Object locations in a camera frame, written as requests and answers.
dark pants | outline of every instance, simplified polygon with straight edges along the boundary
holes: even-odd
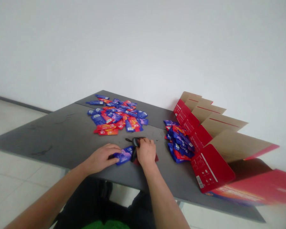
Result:
[[[128,208],[104,197],[105,182],[87,177],[59,213],[55,229],[81,229],[101,220],[118,220],[132,228],[156,228],[150,195],[140,191]]]

right hand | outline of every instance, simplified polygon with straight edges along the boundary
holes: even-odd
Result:
[[[140,148],[137,147],[137,156],[142,168],[154,165],[156,158],[156,145],[154,141],[148,138],[140,139]]]

scuff mark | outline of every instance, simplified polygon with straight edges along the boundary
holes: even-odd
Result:
[[[31,126],[30,126],[30,127],[28,127],[27,129],[30,129],[30,130],[36,130],[36,129],[38,129],[38,128],[43,128],[43,126],[33,125],[33,124],[31,124]]]
[[[43,156],[47,152],[49,152],[52,148],[53,148],[53,145],[50,145],[50,147],[48,149],[40,151],[40,152],[37,152],[37,153],[31,153],[31,155]]]

left hand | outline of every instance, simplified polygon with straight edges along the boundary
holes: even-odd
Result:
[[[115,144],[107,144],[97,149],[80,166],[83,167],[87,176],[102,171],[104,168],[113,165],[119,161],[118,158],[108,160],[108,157],[114,153],[121,153],[121,148]]]

hand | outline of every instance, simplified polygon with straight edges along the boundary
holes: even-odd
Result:
[[[114,144],[107,144],[97,149],[90,157],[88,157],[81,166],[86,172],[87,176],[93,173],[102,171],[110,165],[119,161],[118,158],[108,160],[108,157],[114,153],[121,153],[121,148]]]
[[[140,139],[140,148],[137,147],[138,160],[142,168],[155,164],[156,145],[153,140],[148,138]]]

